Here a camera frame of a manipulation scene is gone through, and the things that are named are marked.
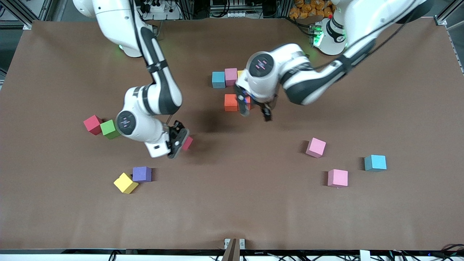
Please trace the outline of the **purple foam block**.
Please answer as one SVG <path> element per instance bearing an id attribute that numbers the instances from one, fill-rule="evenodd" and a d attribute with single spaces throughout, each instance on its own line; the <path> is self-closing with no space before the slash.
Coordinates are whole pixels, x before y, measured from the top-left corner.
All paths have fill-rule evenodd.
<path id="1" fill-rule="evenodd" d="M 152 182 L 152 169 L 146 166 L 133 167 L 132 181 L 133 182 Z"/>

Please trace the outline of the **light blue foam block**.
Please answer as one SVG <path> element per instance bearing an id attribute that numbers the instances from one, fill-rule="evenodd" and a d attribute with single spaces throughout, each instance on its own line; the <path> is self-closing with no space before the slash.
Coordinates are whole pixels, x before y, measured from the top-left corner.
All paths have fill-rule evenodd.
<path id="1" fill-rule="evenodd" d="M 387 170 L 385 155 L 369 155 L 364 158 L 364 169 L 370 172 L 380 172 Z"/>
<path id="2" fill-rule="evenodd" d="M 225 72 L 224 71 L 213 71 L 211 75 L 212 87 L 215 89 L 226 88 L 225 83 Z"/>

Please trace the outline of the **green foam block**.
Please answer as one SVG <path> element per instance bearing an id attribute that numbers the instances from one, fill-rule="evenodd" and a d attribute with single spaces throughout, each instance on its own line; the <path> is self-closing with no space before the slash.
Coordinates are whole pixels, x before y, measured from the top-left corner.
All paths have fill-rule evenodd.
<path id="1" fill-rule="evenodd" d="M 102 122 L 100 124 L 102 134 L 109 140 L 119 137 L 121 134 L 118 132 L 116 124 L 113 119 Z"/>

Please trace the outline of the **orange packaged goods pile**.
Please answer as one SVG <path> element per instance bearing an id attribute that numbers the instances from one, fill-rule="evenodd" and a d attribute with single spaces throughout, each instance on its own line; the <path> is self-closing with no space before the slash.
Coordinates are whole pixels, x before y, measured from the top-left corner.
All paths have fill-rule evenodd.
<path id="1" fill-rule="evenodd" d="M 331 18 L 337 6 L 331 0 L 293 0 L 288 17 L 291 19 L 304 19 L 311 16 Z"/>

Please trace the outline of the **dark slanted metal bar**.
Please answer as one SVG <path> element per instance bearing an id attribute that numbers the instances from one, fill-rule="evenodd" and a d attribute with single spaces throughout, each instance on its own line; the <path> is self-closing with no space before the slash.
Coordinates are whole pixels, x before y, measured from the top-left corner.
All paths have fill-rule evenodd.
<path id="1" fill-rule="evenodd" d="M 239 248 L 239 244 L 237 245 L 237 239 L 231 239 L 227 249 L 225 249 L 225 253 L 222 256 L 221 261 L 241 261 L 241 249 Z"/>

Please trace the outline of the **white metal bracket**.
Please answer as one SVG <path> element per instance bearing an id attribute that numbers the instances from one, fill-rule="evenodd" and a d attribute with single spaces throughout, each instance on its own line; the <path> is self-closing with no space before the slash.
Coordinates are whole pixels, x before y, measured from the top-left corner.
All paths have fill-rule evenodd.
<path id="1" fill-rule="evenodd" d="M 245 245 L 246 241 L 245 241 L 245 239 L 237 239 L 236 241 L 237 241 L 237 245 L 239 244 L 239 248 L 241 250 L 246 249 L 246 245 Z M 224 240 L 224 249 L 227 249 L 230 242 L 231 242 L 231 239 L 229 239 L 229 238 Z"/>

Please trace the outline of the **aluminium frame profile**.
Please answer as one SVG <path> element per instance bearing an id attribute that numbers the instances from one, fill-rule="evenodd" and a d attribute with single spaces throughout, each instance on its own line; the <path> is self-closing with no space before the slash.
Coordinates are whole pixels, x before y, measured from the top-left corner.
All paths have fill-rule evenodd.
<path id="1" fill-rule="evenodd" d="M 35 20 L 48 20 L 56 0 L 0 0 L 0 29 L 30 30 Z"/>
<path id="2" fill-rule="evenodd" d="M 436 25 L 461 25 L 464 23 L 464 0 L 443 0 L 446 6 L 434 16 Z"/>

